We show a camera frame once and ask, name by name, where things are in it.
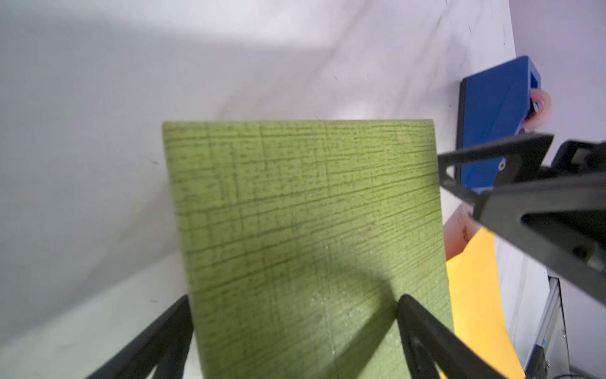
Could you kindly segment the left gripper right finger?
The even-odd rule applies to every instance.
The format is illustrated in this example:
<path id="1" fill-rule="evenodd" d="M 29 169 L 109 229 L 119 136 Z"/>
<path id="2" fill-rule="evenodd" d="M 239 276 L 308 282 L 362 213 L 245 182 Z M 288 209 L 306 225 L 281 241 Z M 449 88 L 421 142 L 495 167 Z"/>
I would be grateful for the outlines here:
<path id="1" fill-rule="evenodd" d="M 410 377 L 503 377 L 412 296 L 399 299 L 397 322 Z"/>

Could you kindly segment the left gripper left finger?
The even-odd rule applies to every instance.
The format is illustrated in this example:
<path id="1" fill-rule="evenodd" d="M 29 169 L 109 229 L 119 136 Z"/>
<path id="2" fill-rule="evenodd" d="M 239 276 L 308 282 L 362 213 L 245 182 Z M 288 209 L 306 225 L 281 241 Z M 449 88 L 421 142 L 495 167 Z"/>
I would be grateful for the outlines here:
<path id="1" fill-rule="evenodd" d="M 193 337 L 187 295 L 163 312 L 91 378 L 182 378 Z"/>

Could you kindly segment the yellow orange wrapping paper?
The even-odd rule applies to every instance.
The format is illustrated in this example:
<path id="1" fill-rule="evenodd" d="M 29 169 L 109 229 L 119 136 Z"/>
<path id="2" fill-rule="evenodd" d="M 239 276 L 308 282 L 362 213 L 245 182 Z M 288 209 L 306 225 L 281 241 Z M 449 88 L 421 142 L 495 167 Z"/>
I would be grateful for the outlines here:
<path id="1" fill-rule="evenodd" d="M 447 261 L 454 334 L 506 378 L 524 378 L 506 328 L 495 235 L 485 229 Z"/>

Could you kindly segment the green gift box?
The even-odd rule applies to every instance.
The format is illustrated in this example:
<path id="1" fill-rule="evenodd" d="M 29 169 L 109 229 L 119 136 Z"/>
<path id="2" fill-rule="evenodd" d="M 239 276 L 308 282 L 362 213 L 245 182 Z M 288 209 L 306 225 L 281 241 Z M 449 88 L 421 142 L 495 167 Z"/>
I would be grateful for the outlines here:
<path id="1" fill-rule="evenodd" d="M 167 122 L 206 378 L 407 378 L 411 295 L 453 325 L 429 120 Z"/>

